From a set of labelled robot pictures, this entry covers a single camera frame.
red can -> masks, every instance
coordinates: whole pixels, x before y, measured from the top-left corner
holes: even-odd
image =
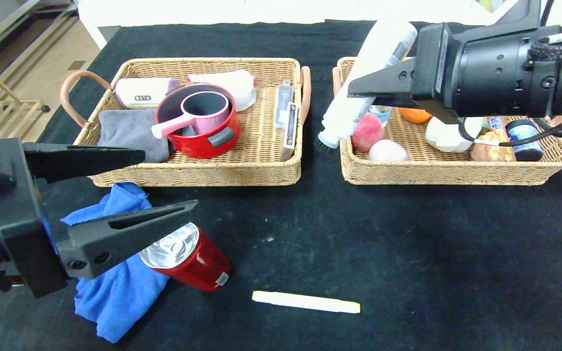
[[[154,242],[140,257],[155,271],[202,291],[220,289],[232,274],[231,262],[194,223]]]

blue towel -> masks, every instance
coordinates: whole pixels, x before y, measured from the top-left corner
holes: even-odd
[[[108,215],[149,209],[147,194],[133,183],[117,183],[96,205],[75,211],[62,222],[74,225]],[[97,336],[118,342],[156,301],[169,278],[147,267],[138,254],[102,275],[80,278],[75,313],[97,323]]]

white container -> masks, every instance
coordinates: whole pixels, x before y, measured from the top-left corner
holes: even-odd
[[[476,138],[485,120],[485,117],[466,118],[464,126],[468,134]],[[437,117],[429,120],[424,136],[428,144],[444,153],[464,153],[473,144],[459,134],[458,124],[445,124]]]
[[[409,53],[418,32],[395,14],[379,18],[365,38],[353,69],[322,118],[324,130],[318,134],[322,144],[336,149],[350,138],[357,124],[374,102],[374,97],[348,97],[348,85],[356,78],[397,64]]]
[[[222,73],[188,74],[193,83],[208,83],[223,87],[236,100],[236,111],[248,109],[257,100],[257,89],[254,84],[257,77],[245,69]]]
[[[175,78],[121,78],[114,92],[120,104],[128,109],[154,109],[166,94],[178,87]]]

basket handle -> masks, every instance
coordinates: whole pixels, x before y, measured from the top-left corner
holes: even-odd
[[[339,67],[333,67],[333,96],[341,89],[341,71]]]
[[[62,108],[64,108],[66,113],[68,113],[69,116],[71,116],[71,118],[73,118],[73,120],[75,120],[75,122],[83,128],[85,127],[87,121],[77,111],[75,111],[75,109],[71,106],[71,102],[69,102],[69,93],[71,92],[71,88],[81,77],[93,78],[95,82],[101,84],[101,86],[107,90],[113,90],[114,88],[112,88],[110,83],[91,71],[76,71],[64,80],[62,87],[60,88],[60,104],[62,104]]]
[[[303,97],[301,98],[299,123],[303,126],[309,113],[309,106],[312,104],[312,71],[307,66],[301,68],[301,84],[303,85]]]

black tablecloth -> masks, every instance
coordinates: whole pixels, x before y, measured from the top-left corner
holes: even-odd
[[[562,350],[562,171],[537,187],[352,186],[337,153],[312,147],[332,100],[331,68],[357,53],[368,22],[122,28],[91,70],[110,79],[131,58],[291,57],[312,69],[303,176],[274,188],[147,189],[154,205],[200,200],[197,223],[236,274],[203,293],[170,281],[117,348],[179,350]],[[89,116],[102,94],[82,80]],[[58,110],[44,142],[79,128]],[[106,189],[87,178],[51,186],[56,235],[65,214]],[[257,304],[253,290],[361,303],[350,315]],[[74,287],[39,300],[0,295],[0,350],[111,345],[74,315]]]

